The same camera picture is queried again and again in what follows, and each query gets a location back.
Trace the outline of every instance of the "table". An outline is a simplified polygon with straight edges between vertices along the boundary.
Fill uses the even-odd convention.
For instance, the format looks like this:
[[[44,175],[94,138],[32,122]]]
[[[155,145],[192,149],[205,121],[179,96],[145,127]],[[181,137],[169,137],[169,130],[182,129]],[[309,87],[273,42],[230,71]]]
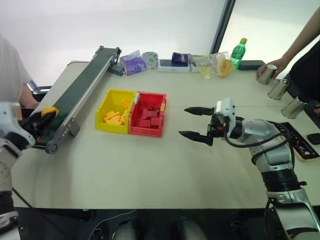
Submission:
[[[52,105],[84,69],[70,64],[38,109]],[[302,112],[287,119],[280,110],[292,97],[267,96],[254,71],[205,81],[198,73],[148,70],[130,76],[107,73],[76,117],[80,131],[58,153],[27,149],[13,167],[13,186],[34,207],[62,209],[243,209],[263,208],[265,186],[248,149],[220,139],[213,147],[193,142],[179,130],[206,133],[210,117],[184,112],[186,107],[215,107],[232,97],[236,115],[248,119],[290,122],[303,137],[319,132]],[[95,130],[95,112],[108,88],[167,94],[163,137]],[[320,153],[320,145],[314,146]],[[295,172],[313,205],[320,205],[320,161],[296,161]],[[25,205],[13,196],[15,206]]]

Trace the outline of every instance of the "conveyor belt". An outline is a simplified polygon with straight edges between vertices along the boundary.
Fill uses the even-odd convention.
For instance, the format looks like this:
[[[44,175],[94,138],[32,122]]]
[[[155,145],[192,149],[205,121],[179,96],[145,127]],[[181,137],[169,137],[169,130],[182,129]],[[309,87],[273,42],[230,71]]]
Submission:
[[[120,49],[118,47],[104,48],[101,46],[95,53],[96,55],[85,69],[53,105],[59,109],[59,114],[49,126],[45,136],[33,146],[34,148],[45,149],[47,153],[53,154],[58,150],[65,137],[77,135],[80,127],[75,120],[75,116],[97,86],[111,62],[114,62],[117,54],[120,53]]]

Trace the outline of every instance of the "plastic bag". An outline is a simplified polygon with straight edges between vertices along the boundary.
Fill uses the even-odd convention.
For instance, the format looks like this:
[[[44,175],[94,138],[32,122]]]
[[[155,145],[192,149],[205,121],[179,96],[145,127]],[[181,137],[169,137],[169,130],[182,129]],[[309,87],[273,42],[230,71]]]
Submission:
[[[124,67],[124,71],[127,75],[136,74],[147,70],[146,63],[140,55],[140,51],[134,51],[133,53],[120,57],[120,63]]]
[[[224,78],[229,76],[233,71],[233,65],[229,60],[229,53],[227,51],[194,57],[193,59],[205,80],[212,79],[216,75]]]

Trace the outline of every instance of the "silver cup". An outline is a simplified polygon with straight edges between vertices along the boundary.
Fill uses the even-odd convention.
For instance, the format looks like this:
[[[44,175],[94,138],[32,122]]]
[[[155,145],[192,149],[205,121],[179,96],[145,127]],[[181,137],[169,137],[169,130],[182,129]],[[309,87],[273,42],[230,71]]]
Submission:
[[[281,79],[272,89],[268,92],[268,96],[274,100],[280,100],[285,94],[287,88],[290,86],[289,80]]]
[[[286,107],[281,109],[281,113],[288,119],[295,119],[307,104],[307,102],[303,102],[299,97],[296,97]]]
[[[264,72],[258,77],[257,81],[261,84],[268,85],[272,76],[275,74],[277,67],[275,65],[267,65]]]

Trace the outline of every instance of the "green bottle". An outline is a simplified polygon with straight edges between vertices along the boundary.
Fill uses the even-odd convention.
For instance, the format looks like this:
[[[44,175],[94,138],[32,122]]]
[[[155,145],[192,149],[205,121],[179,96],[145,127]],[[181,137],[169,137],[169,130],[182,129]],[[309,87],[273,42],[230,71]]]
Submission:
[[[233,64],[233,69],[238,69],[241,59],[244,57],[246,52],[246,38],[241,38],[240,43],[233,49],[230,61]]]

